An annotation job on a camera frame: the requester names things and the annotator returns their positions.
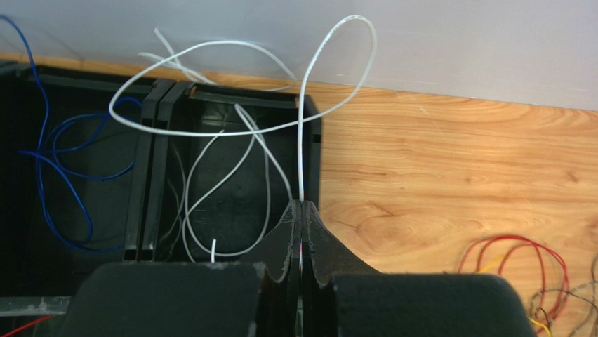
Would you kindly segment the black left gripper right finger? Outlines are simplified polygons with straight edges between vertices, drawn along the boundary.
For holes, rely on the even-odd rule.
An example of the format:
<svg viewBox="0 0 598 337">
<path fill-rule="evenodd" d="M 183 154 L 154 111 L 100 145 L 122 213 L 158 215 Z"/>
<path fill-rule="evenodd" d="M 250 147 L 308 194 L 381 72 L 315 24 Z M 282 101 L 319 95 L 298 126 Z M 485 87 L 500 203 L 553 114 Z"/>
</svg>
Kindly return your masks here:
<svg viewBox="0 0 598 337">
<path fill-rule="evenodd" d="M 489 274 L 386 274 L 301 206 L 306 336 L 532 336 L 510 284 Z"/>
</svg>

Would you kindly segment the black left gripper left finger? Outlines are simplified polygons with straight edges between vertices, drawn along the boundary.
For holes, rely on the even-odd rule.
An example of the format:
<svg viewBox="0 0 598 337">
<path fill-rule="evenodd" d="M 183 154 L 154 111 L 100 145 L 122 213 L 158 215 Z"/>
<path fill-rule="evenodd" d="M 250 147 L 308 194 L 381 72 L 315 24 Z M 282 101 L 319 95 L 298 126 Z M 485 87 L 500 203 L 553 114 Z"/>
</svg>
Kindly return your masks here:
<svg viewBox="0 0 598 337">
<path fill-rule="evenodd" d="M 59 336 L 293 336 L 300 203 L 232 262 L 111 263 L 75 293 Z"/>
</svg>

